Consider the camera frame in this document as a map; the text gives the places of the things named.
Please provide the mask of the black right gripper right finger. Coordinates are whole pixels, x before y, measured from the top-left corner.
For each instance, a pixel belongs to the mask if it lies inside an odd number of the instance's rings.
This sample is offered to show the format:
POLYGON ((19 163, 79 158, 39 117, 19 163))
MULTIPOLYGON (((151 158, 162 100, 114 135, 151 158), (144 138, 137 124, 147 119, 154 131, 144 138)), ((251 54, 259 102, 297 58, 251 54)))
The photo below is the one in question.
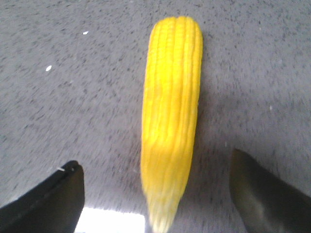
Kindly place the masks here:
POLYGON ((230 195, 249 233, 309 233, 311 199, 248 153, 231 155, 230 195))

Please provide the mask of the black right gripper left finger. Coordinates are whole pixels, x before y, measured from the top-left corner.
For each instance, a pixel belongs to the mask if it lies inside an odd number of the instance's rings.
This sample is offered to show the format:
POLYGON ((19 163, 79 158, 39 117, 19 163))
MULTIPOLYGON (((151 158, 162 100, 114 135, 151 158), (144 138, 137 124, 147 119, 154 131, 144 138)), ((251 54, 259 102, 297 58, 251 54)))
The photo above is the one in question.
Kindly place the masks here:
POLYGON ((85 204, 84 171, 69 161, 0 209, 2 233, 72 233, 85 204))

